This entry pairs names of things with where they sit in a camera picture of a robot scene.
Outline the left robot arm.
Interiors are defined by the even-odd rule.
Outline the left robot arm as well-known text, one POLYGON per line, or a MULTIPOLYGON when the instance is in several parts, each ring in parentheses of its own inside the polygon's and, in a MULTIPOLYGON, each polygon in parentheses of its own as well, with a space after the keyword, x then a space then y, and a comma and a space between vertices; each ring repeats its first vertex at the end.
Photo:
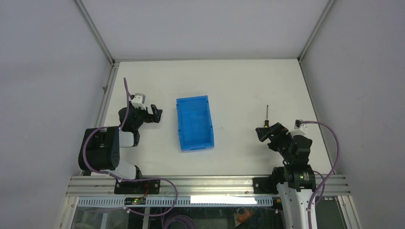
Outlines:
POLYGON ((78 165, 83 171, 110 175, 119 181, 126 181, 125 187, 132 194, 143 190, 144 181, 138 166, 129 164, 121 158, 120 149, 137 147, 140 140, 139 128, 144 123, 159 123, 163 110, 156 105, 148 109, 130 105, 119 110, 120 124, 103 129, 85 130, 78 156, 78 165))

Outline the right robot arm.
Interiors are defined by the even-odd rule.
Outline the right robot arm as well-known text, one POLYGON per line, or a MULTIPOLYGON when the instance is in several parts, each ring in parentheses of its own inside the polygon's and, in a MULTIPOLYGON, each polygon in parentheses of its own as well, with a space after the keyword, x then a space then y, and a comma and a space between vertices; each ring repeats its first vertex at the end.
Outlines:
POLYGON ((287 229, 317 228, 313 194, 316 176, 309 165, 312 140, 305 136, 306 126, 296 121, 289 131, 281 123, 256 128, 260 142, 269 140, 268 148, 280 153, 283 165, 275 167, 267 177, 253 178, 255 194, 275 194, 281 198, 287 229))

